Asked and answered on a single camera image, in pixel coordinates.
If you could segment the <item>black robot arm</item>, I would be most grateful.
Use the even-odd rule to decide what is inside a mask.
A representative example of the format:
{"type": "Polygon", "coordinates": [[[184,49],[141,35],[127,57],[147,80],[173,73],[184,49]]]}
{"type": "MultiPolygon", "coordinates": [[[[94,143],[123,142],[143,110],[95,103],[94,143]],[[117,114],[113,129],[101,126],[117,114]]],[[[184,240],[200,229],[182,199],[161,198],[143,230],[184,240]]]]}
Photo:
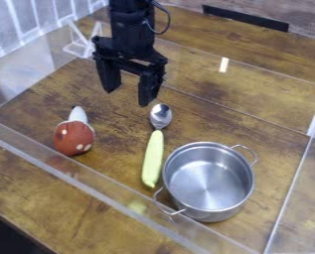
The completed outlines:
{"type": "Polygon", "coordinates": [[[138,104],[146,106],[158,95],[168,58],[154,50],[154,8],[169,15],[155,0],[109,0],[111,37],[94,36],[93,59],[103,90],[121,85],[125,70],[139,77],[138,104]]]}

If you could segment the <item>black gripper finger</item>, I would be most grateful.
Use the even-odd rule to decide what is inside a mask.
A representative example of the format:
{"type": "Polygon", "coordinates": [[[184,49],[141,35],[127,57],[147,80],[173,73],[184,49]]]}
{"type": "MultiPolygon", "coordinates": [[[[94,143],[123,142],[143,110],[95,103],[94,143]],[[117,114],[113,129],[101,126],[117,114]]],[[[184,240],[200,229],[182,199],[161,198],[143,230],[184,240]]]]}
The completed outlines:
{"type": "Polygon", "coordinates": [[[121,72],[113,60],[95,58],[95,68],[103,90],[110,93],[121,85],[121,72]]]}
{"type": "Polygon", "coordinates": [[[165,71],[162,69],[147,69],[139,72],[138,81],[138,104],[146,106],[158,95],[164,82],[165,71]]]}

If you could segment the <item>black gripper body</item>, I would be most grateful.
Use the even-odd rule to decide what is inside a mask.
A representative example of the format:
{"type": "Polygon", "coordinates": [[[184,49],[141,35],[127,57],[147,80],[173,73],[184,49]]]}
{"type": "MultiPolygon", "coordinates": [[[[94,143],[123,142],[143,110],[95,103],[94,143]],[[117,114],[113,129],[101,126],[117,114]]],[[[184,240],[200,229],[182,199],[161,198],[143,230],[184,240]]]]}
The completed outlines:
{"type": "Polygon", "coordinates": [[[147,69],[162,69],[165,71],[168,58],[153,47],[126,52],[114,47],[113,38],[94,36],[91,42],[94,44],[93,59],[113,60],[119,68],[119,72],[125,70],[139,76],[139,72],[147,69]]]}

